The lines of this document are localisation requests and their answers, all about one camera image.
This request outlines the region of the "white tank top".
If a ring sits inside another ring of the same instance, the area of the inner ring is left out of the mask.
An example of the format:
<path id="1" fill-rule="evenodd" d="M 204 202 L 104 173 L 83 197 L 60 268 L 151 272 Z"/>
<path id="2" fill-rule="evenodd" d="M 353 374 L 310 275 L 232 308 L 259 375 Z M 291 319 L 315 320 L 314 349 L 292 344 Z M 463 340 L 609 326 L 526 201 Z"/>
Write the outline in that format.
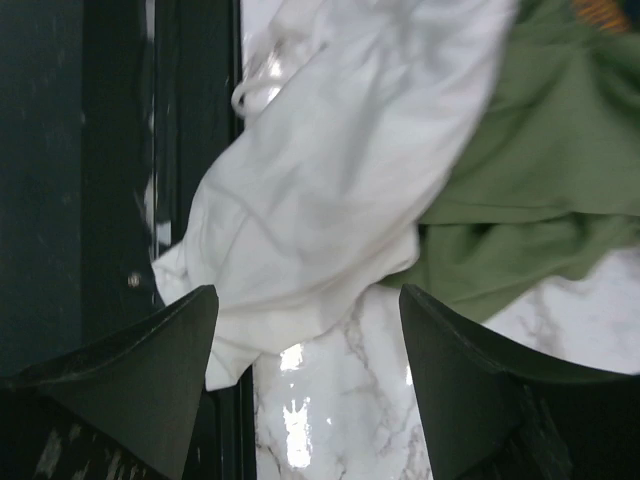
<path id="1" fill-rule="evenodd" d="M 417 259 L 434 201 L 494 90 L 514 1 L 284 1 L 247 78 L 247 126 L 154 262 L 172 303 L 219 296 L 204 380 L 234 385 L 261 355 L 324 334 Z"/>

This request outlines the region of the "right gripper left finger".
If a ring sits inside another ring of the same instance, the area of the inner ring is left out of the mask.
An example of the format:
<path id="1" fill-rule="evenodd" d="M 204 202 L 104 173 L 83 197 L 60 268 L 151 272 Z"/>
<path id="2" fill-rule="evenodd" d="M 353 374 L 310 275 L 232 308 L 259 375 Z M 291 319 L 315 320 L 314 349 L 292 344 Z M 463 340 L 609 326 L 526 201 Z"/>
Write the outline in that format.
<path id="1" fill-rule="evenodd" d="M 198 287 L 145 320 L 1 380 L 4 479 L 179 479 L 218 315 Z"/>

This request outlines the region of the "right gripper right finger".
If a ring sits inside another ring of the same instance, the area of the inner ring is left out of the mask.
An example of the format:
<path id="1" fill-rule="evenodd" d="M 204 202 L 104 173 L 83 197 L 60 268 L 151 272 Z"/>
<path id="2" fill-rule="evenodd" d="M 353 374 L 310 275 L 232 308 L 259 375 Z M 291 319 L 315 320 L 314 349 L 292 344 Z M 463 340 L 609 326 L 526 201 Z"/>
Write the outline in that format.
<path id="1" fill-rule="evenodd" d="M 437 479 L 635 479 L 639 379 L 537 352 L 401 289 L 402 331 Z"/>

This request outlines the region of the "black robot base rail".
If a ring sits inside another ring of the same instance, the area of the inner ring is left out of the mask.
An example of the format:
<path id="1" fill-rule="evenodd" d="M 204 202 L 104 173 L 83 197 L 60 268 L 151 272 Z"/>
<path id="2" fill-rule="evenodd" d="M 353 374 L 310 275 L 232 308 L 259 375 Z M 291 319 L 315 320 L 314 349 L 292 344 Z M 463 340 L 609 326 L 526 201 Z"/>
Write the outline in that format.
<path id="1" fill-rule="evenodd" d="M 173 303 L 153 261 L 240 134 L 236 1 L 1 5 L 1 380 Z M 179 479 L 256 475 L 252 378 L 207 392 Z"/>

